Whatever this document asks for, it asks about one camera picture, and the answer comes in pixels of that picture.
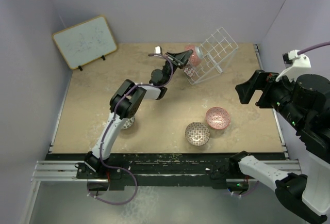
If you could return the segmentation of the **blue patterned bowl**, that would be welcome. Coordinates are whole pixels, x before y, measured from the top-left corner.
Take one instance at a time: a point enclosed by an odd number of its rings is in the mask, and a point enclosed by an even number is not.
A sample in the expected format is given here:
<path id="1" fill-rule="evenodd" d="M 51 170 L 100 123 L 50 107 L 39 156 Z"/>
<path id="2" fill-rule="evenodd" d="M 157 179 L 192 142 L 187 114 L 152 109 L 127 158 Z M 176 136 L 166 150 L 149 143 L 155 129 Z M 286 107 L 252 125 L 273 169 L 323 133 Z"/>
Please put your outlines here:
<path id="1" fill-rule="evenodd" d="M 196 76 L 196 68 L 190 64 L 187 64 L 183 68 L 183 71 L 189 78 L 193 78 Z"/>

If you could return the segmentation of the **grey leaf bowl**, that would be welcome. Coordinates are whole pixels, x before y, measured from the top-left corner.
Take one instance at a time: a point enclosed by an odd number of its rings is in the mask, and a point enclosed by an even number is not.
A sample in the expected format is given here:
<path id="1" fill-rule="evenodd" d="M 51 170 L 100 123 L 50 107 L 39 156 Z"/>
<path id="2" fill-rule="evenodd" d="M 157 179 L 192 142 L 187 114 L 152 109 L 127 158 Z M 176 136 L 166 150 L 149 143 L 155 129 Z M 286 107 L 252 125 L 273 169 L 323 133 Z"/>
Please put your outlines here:
<path id="1" fill-rule="evenodd" d="M 193 67 L 197 67 L 202 62 L 203 53 L 201 52 L 200 48 L 195 45 L 186 46 L 185 51 L 188 51 L 188 50 L 193 50 L 192 55 L 189 57 L 189 63 Z"/>
<path id="2" fill-rule="evenodd" d="M 132 116 L 131 118 L 127 119 L 127 121 L 124 123 L 124 125 L 121 127 L 122 130 L 126 130 L 130 128 L 134 122 L 135 122 L 135 116 Z"/>

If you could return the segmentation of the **white wire dish rack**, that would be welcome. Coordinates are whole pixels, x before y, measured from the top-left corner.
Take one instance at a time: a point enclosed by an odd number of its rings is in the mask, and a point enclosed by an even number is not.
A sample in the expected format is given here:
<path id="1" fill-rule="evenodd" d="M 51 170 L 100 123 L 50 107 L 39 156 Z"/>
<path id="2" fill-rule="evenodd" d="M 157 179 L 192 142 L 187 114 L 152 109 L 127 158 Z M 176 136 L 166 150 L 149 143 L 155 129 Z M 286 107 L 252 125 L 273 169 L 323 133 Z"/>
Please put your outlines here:
<path id="1" fill-rule="evenodd" d="M 196 85 L 224 73 L 235 56 L 239 46 L 229 33 L 218 28 L 209 38 L 198 46 L 203 53 L 202 62 L 195 67 L 196 76 L 187 79 L 190 84 Z"/>

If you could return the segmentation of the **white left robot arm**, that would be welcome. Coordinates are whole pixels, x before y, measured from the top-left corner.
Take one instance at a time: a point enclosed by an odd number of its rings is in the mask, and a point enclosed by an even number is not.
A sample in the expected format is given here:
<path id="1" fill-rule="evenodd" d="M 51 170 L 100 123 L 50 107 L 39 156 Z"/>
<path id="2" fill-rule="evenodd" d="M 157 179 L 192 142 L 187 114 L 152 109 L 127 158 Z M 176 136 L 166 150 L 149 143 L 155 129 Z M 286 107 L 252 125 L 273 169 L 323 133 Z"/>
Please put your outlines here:
<path id="1" fill-rule="evenodd" d="M 166 85 L 171 81 L 177 69 L 183 69 L 189 62 L 193 50 L 180 53 L 161 52 L 161 47 L 156 47 L 149 57 L 159 57 L 165 60 L 161 69 L 151 72 L 148 83 L 135 83 L 125 80 L 110 99 L 110 112 L 107 124 L 103 129 L 96 145 L 85 156 L 84 163 L 88 167 L 88 173 L 95 179 L 102 178 L 106 168 L 114 166 L 105 164 L 105 160 L 111 155 L 111 150 L 120 130 L 124 124 L 135 116 L 141 103 L 145 99 L 160 100 L 167 92 Z"/>

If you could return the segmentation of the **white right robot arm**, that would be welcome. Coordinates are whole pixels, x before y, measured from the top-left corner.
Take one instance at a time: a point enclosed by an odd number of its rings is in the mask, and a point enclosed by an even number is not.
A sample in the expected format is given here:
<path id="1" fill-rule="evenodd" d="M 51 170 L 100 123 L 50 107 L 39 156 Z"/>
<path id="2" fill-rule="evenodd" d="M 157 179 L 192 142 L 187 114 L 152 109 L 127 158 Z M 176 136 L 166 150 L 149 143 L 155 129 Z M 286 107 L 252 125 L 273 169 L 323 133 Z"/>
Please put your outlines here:
<path id="1" fill-rule="evenodd" d="M 276 195 L 290 212 L 308 223 L 324 223 L 329 217 L 329 80 L 303 74 L 290 81 L 277 73 L 256 70 L 250 79 L 236 86 L 242 104 L 255 91 L 262 92 L 256 105 L 273 109 L 295 130 L 306 152 L 299 157 L 302 173 L 276 169 L 251 153 L 242 151 L 229 160 L 235 178 L 248 175 Z"/>

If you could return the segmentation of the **red patterned bowl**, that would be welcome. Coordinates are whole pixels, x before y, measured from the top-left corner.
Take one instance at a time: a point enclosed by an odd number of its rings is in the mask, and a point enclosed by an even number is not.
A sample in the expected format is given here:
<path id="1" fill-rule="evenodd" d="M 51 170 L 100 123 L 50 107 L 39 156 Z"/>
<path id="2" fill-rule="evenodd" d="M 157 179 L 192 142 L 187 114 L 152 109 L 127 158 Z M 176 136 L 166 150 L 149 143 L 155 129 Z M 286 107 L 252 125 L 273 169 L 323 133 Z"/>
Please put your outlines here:
<path id="1" fill-rule="evenodd" d="M 206 122 L 216 130 L 224 130 L 230 124 L 229 113 L 221 107 L 212 107 L 206 112 Z"/>

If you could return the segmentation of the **brown patterned bowl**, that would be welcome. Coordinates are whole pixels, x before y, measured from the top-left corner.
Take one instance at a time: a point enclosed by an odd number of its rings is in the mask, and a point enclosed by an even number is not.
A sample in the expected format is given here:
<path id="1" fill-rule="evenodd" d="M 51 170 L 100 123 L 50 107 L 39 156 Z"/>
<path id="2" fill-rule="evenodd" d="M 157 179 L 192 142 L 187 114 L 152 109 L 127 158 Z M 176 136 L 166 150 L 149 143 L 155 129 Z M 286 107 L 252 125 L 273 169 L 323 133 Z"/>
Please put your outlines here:
<path id="1" fill-rule="evenodd" d="M 201 122 L 192 122 L 185 129 L 185 138 L 194 146 L 203 146 L 209 142 L 209 128 Z"/>

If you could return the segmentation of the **small framed whiteboard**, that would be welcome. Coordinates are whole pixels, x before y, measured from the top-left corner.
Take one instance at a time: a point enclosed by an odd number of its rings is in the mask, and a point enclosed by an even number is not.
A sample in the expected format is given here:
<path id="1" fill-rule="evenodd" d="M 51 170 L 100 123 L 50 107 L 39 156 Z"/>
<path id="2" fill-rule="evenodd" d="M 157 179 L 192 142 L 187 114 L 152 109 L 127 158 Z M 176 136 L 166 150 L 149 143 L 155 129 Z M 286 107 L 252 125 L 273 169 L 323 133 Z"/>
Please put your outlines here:
<path id="1" fill-rule="evenodd" d="M 117 50 L 110 26 L 103 15 L 76 24 L 52 35 L 52 39 L 71 70 Z"/>

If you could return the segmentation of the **black front mounting rail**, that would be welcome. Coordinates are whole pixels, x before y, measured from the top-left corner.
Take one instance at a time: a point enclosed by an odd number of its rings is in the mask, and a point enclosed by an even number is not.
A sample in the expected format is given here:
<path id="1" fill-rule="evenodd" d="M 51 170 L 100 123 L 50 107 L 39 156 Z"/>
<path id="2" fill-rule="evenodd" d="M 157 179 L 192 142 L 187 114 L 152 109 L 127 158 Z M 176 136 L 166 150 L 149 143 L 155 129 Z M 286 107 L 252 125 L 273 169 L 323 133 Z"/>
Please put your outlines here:
<path id="1" fill-rule="evenodd" d="M 229 168 L 231 153 L 113 153 L 109 168 L 98 172 L 84 154 L 48 154 L 38 161 L 34 182 L 86 183 L 91 191 L 124 190 L 126 186 L 211 187 L 245 192 L 256 180 Z"/>

